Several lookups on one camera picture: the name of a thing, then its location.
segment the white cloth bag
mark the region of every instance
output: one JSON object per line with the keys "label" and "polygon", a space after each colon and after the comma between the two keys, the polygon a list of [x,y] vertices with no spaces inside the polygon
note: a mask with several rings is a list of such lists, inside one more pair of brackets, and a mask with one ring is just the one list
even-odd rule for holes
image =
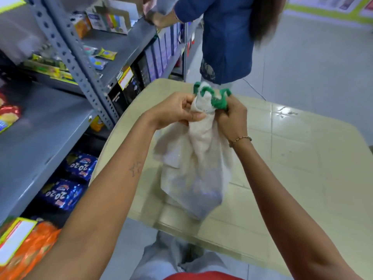
{"label": "white cloth bag", "polygon": [[206,117],[190,122],[189,127],[171,124],[154,148],[154,158],[163,163],[161,188],[171,198],[167,202],[183,207],[199,220],[222,203],[233,167],[232,150],[214,120],[213,96],[211,92],[202,95],[203,87],[213,91],[203,82],[191,111],[204,112]]}

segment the printed design on shirt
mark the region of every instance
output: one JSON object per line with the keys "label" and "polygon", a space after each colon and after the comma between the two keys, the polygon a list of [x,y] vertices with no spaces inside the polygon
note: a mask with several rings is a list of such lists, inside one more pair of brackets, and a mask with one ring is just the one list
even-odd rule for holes
{"label": "printed design on shirt", "polygon": [[202,62],[201,62],[201,70],[204,74],[207,74],[209,76],[208,80],[214,80],[215,79],[214,69],[212,68],[212,66],[207,64],[205,62],[205,59],[203,59],[203,58],[202,58]]}

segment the hand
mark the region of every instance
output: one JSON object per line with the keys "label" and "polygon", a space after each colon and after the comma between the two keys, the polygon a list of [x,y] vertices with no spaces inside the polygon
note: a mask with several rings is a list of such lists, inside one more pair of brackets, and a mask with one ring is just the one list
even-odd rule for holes
{"label": "hand", "polygon": [[146,16],[145,18],[154,23],[154,25],[157,27],[157,28],[162,28],[161,27],[161,21],[162,19],[164,18],[165,16],[162,15],[161,13],[158,13],[158,12],[153,12],[153,11],[150,11]]}
{"label": "hand", "polygon": [[233,95],[226,97],[226,100],[227,111],[217,110],[215,118],[228,141],[235,141],[247,136],[247,108]]}
{"label": "hand", "polygon": [[206,117],[205,113],[189,112],[194,97],[190,93],[175,92],[146,113],[157,130],[175,122],[189,125],[189,122],[201,121]]}

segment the tiled floor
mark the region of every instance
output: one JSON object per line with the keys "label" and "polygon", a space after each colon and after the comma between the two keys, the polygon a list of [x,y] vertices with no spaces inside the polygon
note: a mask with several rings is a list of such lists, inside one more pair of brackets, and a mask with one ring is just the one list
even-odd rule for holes
{"label": "tiled floor", "polygon": [[[282,18],[273,39],[255,48],[253,69],[234,83],[234,94],[285,104],[349,122],[373,144],[372,35],[367,31]],[[191,64],[187,82],[199,81],[202,50]],[[156,230],[127,219],[101,280],[128,280]],[[291,279],[221,255],[231,273],[248,280]]]}

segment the beige plastic table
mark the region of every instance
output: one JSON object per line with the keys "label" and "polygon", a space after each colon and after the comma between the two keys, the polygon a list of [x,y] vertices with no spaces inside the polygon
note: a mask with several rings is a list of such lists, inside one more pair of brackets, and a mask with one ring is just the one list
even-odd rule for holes
{"label": "beige plastic table", "polygon": [[[193,85],[156,80],[128,107],[98,160],[97,176],[137,118],[174,91]],[[345,122],[249,97],[247,127],[253,144],[276,177],[326,231],[347,263],[373,279],[373,155],[355,127]],[[165,204],[161,164],[153,138],[129,217],[242,261],[289,271],[259,213],[239,162],[223,204],[203,222]]]}

